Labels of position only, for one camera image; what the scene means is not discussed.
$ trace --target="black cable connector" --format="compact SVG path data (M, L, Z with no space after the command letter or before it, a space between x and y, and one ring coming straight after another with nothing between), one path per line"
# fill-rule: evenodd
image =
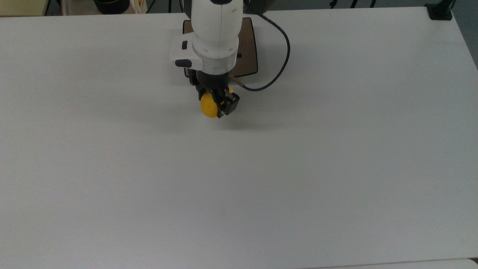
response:
M282 65L282 68L281 70L279 71L279 73L277 73L277 75L274 77L274 79L272 79L271 82L267 83L265 86L262 86L260 88L249 88L247 87L246 85L244 85L243 83L241 83L237 78L235 78L234 76L230 76L231 79L236 82L239 86L243 87L244 89L246 90L250 90L250 91L260 91L260 90L263 90L265 88L268 88L270 85L272 85L282 74L282 72L284 71L285 69L285 66L287 65L287 62L289 62L289 56L291 54L291 43L289 42L289 37L287 36L287 34L285 33L285 31L280 27L278 26L275 22L271 21L269 18L267 18L266 16L260 14L259 12L255 11L248 3L244 3L246 5L246 7L252 11L254 14L258 15L259 17L263 18L265 21L267 21L268 23L272 24L275 28L277 28L277 30L279 30L283 35L284 35L284 38L285 38L285 41L287 43L287 55L285 56L285 61L284 61L284 64Z
M146 11L146 14L148 14L151 11L151 8L152 8L152 6L154 5L155 2L156 2L156 0L152 0L150 7Z
M52 0L48 0L48 2L46 3L45 16L48 13L48 9L50 9L50 3L51 2L52 2Z

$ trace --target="black cable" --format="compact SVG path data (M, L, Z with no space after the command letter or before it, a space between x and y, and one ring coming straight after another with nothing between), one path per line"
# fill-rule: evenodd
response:
M154 5L154 2L156 2L156 0L152 0L152 3L150 5L150 7L148 8L148 10L146 11L146 14L148 14L150 11L151 11L151 8L152 6Z
M263 87L260 87L260 88L249 88L247 87L246 85L242 84L240 81L238 81L235 77L232 77L231 78L241 87L243 87L244 89L246 90L250 90L250 91L260 91L260 90L263 90L267 87L269 87L270 85L272 85L282 74L282 72L284 71L285 69L285 66L287 65L287 62L289 61L289 56L291 54L291 43L289 42L289 37L287 36L287 34L284 32L284 30L278 26L275 22L271 21L269 18L267 18L266 16L260 14L259 12L255 11L248 3L245 3L246 7L248 9L250 9L250 11L252 11L253 13L255 13L256 15L258 15L259 17L263 18L265 21L267 21L268 23L272 24L275 26L275 28L277 28L277 30L281 31L281 33L284 35L284 38L285 38L285 41L287 43L287 56L285 57L285 61L284 61L284 64L282 65L282 68L281 70L279 71L279 73L277 73L277 75L274 77L274 79L267 83L267 85L263 86Z
M335 5L337 5L337 0L330 1L330 4L329 4L330 9L333 9L335 7Z
M48 0L48 2L46 3L46 9L45 9L45 15L48 13L48 9L50 8L50 3L51 3L52 0Z

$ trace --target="black bucket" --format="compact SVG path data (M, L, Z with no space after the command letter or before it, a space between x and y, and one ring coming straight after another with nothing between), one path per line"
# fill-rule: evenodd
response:
M102 14L121 14L130 7L130 0L93 0Z

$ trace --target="brown base plate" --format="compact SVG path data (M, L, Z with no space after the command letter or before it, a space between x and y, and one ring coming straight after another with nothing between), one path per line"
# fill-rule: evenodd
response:
M193 27L191 21L184 21L183 34L191 33ZM257 48L254 28L252 27L251 18L242 19L242 28L239 32L239 49L238 53L242 57L238 57L236 66L231 70L231 75L235 77L243 77L257 73ZM184 69L184 74L189 77L189 69Z

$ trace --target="gray floor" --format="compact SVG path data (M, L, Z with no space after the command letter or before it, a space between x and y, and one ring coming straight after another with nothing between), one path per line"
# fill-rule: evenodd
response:
M328 9L330 0L277 0L272 10ZM359 0L356 8L368 8L371 0ZM375 7L422 7L439 0L377 0ZM335 8L350 8L352 0L338 0ZM168 1L157 0L151 13L168 11ZM173 0L172 12L180 12L179 1ZM453 14L478 67L478 0L457 0Z

